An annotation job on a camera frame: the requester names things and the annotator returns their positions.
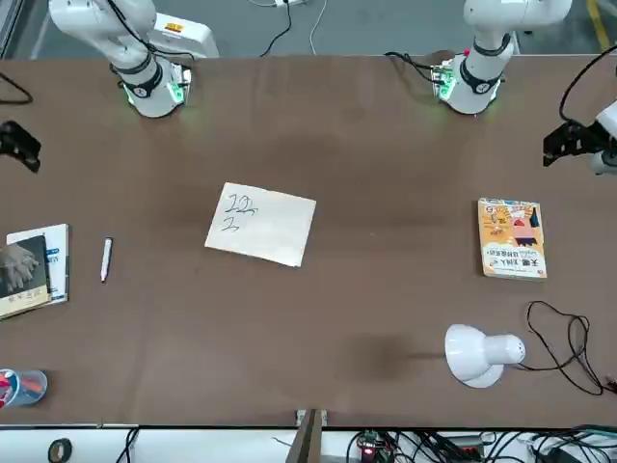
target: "tape roll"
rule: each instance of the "tape roll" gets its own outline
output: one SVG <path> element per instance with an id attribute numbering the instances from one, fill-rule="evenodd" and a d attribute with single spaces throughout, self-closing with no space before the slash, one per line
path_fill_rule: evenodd
<path id="1" fill-rule="evenodd" d="M 50 463 L 67 463 L 73 453 L 73 445 L 69 439 L 57 439 L 51 443 L 47 451 Z"/>

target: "brown table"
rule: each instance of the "brown table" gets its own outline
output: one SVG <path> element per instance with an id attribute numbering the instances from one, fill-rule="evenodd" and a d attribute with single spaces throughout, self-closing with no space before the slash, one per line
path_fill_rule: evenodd
<path id="1" fill-rule="evenodd" d="M 442 357 L 461 322 L 513 332 L 529 364 L 550 365 L 523 322 L 545 299 L 591 319 L 590 360 L 617 374 L 617 179 L 584 156 L 542 167 L 587 60 L 515 58 L 478 118 L 387 58 L 213 60 L 197 65 L 188 106 L 158 121 L 127 107 L 103 61 L 3 63 L 36 101 L 0 120 L 43 149 L 37 176 L 0 160 L 0 235 L 71 224 L 72 275 L 70 302 L 0 323 L 2 366 L 51 379 L 45 401 L 0 422 L 284 425 L 315 406 L 333 425 L 615 424 L 614 396 L 559 372 L 510 370 L 477 391 Z M 590 122 L 614 95 L 609 59 L 567 111 Z M 226 181 L 317 201 L 301 268 L 203 248 Z M 542 204 L 547 282 L 480 275 L 482 196 Z M 535 322 L 565 357 L 566 320 Z"/>

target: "lamp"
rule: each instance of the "lamp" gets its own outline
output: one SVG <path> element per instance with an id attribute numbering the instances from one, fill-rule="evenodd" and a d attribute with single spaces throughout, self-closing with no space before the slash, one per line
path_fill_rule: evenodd
<path id="1" fill-rule="evenodd" d="M 524 344 L 514 335 L 486 336 L 468 325 L 452 325 L 445 333 L 445 358 L 452 374 L 472 388 L 488 388 L 504 365 L 524 359 Z"/>

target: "book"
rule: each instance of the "book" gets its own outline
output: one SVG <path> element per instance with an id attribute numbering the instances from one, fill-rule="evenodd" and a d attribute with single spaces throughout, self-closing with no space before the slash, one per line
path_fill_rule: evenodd
<path id="1" fill-rule="evenodd" d="M 478 223 L 484 275 L 546 279 L 544 230 L 538 203 L 480 198 Z"/>
<path id="2" fill-rule="evenodd" d="M 42 229 L 18 231 L 7 235 L 7 244 L 33 236 L 44 236 L 47 245 L 46 261 L 49 271 L 51 302 L 68 300 L 68 225 L 53 225 Z"/>
<path id="3" fill-rule="evenodd" d="M 0 249 L 0 319 L 51 300 L 45 237 L 34 236 Z"/>

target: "plastic cup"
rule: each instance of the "plastic cup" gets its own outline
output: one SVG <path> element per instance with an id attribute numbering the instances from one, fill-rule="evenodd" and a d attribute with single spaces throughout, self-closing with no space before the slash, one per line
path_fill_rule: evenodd
<path id="1" fill-rule="evenodd" d="M 0 369 L 0 408 L 37 403 L 46 392 L 47 376 L 42 371 Z"/>

